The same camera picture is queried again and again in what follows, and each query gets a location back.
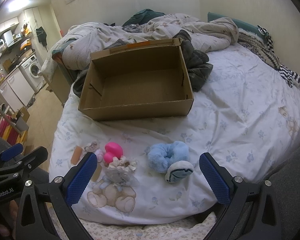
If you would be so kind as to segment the black white patterned blanket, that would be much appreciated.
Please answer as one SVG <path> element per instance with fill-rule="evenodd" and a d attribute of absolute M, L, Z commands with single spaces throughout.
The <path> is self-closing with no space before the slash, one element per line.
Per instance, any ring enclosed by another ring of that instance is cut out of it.
<path fill-rule="evenodd" d="M 281 63 L 275 54 L 272 37 L 267 29 L 258 25 L 257 33 L 253 33 L 239 28 L 238 43 L 276 70 L 289 87 L 296 87 L 300 90 L 300 75 Z"/>

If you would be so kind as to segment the crumpled checkered beige blanket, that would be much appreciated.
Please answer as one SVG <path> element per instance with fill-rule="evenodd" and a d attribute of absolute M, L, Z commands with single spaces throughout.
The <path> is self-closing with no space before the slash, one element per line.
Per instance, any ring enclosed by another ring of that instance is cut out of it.
<path fill-rule="evenodd" d="M 62 64 L 71 70 L 83 70 L 90 63 L 90 55 L 114 44 L 137 43 L 173 38 L 179 31 L 186 31 L 196 50 L 205 53 L 222 50 L 238 41 L 239 28 L 229 17 L 211 22 L 202 22 L 187 14 L 168 14 L 156 17 L 146 24 L 134 25 L 134 30 L 121 26 L 107 26 L 103 23 L 88 22 L 71 27 L 48 52 L 42 66 L 42 73 L 51 77 L 58 63 L 52 58 L 56 52 L 62 54 Z"/>

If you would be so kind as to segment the clear packaged hair accessory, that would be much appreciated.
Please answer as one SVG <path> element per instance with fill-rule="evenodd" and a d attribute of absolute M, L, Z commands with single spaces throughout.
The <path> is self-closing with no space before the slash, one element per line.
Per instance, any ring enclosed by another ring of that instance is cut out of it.
<path fill-rule="evenodd" d="M 105 175 L 114 184 L 119 186 L 139 186 L 139 181 L 134 177 L 132 172 L 125 171 L 120 168 L 108 168 L 105 171 Z"/>

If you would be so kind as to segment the wooden drying rack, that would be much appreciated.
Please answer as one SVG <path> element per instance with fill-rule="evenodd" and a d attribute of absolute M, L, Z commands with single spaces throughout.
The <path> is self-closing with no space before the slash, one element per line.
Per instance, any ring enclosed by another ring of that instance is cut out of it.
<path fill-rule="evenodd" d="M 10 145 L 22 144 L 27 141 L 28 131 L 23 131 L 19 134 L 15 128 L 13 128 L 7 120 L 0 117 L 0 137 L 7 141 Z"/>

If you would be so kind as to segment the teal pillow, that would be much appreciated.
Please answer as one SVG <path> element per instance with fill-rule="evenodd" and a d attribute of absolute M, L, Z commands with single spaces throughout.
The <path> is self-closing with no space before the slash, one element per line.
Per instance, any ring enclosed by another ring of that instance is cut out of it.
<path fill-rule="evenodd" d="M 208 22 L 211 22 L 213 20 L 216 20 L 216 19 L 219 19 L 219 18 L 222 18 L 222 17 L 226 17 L 226 16 L 221 15 L 221 14 L 217 14 L 217 13 L 214 13 L 214 12 L 208 12 L 207 13 L 207 21 Z M 243 22 L 243 21 L 235 19 L 235 18 L 231 18 L 231 19 L 238 26 L 238 28 L 244 29 L 245 31 L 249 31 L 251 33 L 260 34 L 257 26 L 246 23 L 246 22 Z"/>

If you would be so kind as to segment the brown cardboard box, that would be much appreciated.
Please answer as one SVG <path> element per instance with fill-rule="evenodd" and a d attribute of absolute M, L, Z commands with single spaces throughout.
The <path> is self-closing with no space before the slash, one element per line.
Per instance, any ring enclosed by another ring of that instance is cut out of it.
<path fill-rule="evenodd" d="M 186 116 L 193 91 L 178 38 L 91 54 L 79 111 L 95 121 Z"/>

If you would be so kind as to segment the mauve lace scrunchie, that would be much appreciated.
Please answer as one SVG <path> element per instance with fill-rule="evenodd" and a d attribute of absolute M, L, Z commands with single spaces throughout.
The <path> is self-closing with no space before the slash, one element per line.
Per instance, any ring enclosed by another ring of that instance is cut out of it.
<path fill-rule="evenodd" d="M 104 152 L 101 150 L 99 144 L 96 141 L 93 141 L 88 146 L 84 147 L 85 152 L 94 153 L 97 156 L 97 161 L 100 163 L 103 161 Z"/>

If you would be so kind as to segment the white floral bed duvet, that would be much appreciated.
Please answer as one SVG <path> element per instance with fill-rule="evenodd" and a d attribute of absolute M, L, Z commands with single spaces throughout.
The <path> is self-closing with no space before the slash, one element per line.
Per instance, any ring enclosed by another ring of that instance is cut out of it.
<path fill-rule="evenodd" d="M 94 239 L 201 239 L 215 215 L 201 223 L 194 215 L 216 199 L 198 166 L 209 152 L 232 175 L 258 181 L 300 146 L 300 90 L 239 44 L 209 53 L 213 70 L 194 94 L 187 116 L 95 122 L 78 110 L 70 94 L 55 132 L 50 178 L 71 168 L 76 146 L 96 141 L 101 150 L 118 143 L 137 161 L 139 186 L 117 188 L 101 173 L 72 208 Z M 189 147 L 194 172 L 178 183 L 149 168 L 155 144 L 182 141 Z"/>

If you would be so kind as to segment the white washing machine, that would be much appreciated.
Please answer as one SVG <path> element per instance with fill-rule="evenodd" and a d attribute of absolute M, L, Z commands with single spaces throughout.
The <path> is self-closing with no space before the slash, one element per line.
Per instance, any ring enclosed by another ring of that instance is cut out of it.
<path fill-rule="evenodd" d="M 19 66 L 23 76 L 37 94 L 44 86 L 44 77 L 41 74 L 41 65 L 35 54 L 25 59 Z"/>

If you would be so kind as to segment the white kitchen cabinet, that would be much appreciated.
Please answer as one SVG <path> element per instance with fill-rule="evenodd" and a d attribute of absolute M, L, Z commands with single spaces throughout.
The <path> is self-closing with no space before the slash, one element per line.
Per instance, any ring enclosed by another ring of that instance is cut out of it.
<path fill-rule="evenodd" d="M 0 95 L 11 107 L 12 111 L 17 112 L 28 105 L 34 96 L 34 90 L 20 69 L 15 68 L 0 85 Z"/>

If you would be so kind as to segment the dark camouflage jacket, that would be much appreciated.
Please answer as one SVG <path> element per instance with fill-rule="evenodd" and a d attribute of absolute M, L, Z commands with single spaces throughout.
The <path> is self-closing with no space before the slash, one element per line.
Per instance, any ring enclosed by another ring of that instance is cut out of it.
<path fill-rule="evenodd" d="M 182 29 L 173 38 L 178 38 L 181 41 L 181 50 L 190 78 L 192 90 L 193 92 L 199 92 L 203 85 L 206 83 L 209 75 L 211 74 L 213 65 L 209 63 L 209 57 L 206 53 L 194 49 L 191 43 L 191 37 L 187 31 Z M 118 39 L 115 43 L 108 46 L 106 49 L 115 48 L 127 44 L 127 42 Z M 88 68 L 89 64 L 79 73 L 72 88 L 73 93 L 79 98 L 81 97 Z"/>

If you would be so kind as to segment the light blue fluffy sock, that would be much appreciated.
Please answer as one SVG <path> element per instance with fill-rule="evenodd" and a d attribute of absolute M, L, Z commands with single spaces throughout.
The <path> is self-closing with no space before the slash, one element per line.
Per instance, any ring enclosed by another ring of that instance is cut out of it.
<path fill-rule="evenodd" d="M 168 183 L 177 183 L 194 172 L 190 162 L 189 147 L 182 141 L 155 144 L 147 154 L 148 166 L 164 174 Z"/>

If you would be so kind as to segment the cream scrunchie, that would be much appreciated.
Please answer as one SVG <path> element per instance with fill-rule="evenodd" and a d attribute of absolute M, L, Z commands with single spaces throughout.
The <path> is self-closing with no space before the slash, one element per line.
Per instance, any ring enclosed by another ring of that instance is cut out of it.
<path fill-rule="evenodd" d="M 135 172 L 137 169 L 137 161 L 134 159 L 126 158 L 125 156 L 121 156 L 120 159 L 117 157 L 113 158 L 113 161 L 108 165 L 109 168 L 116 168 L 119 170 L 123 170 L 126 172 Z"/>

